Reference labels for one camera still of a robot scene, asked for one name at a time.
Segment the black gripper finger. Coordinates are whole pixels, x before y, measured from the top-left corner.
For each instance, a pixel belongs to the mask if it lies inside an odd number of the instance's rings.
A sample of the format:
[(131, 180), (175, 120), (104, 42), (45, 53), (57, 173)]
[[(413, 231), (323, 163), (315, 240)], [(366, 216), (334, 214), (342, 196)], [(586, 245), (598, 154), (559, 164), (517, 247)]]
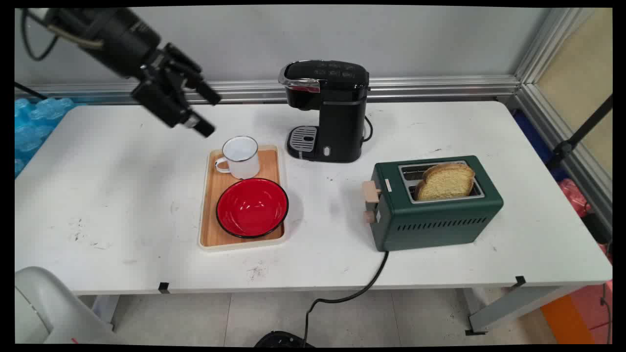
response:
[(169, 88), (154, 81), (141, 82), (131, 92), (131, 97), (171, 129), (183, 125), (204, 138), (216, 130), (212, 123), (192, 109), (186, 100), (183, 82), (174, 82)]
[(196, 91), (213, 106), (221, 101), (221, 96), (205, 81), (201, 67), (194, 60), (172, 43), (165, 45), (165, 53), (168, 56), (166, 67), (181, 78), (182, 87)]

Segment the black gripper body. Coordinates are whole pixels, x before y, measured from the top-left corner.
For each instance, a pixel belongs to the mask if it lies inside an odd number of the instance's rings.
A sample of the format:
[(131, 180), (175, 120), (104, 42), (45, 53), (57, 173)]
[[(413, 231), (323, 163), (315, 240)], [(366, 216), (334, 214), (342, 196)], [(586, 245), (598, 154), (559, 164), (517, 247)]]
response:
[(178, 47), (139, 49), (139, 100), (184, 101), (188, 70), (192, 59)]

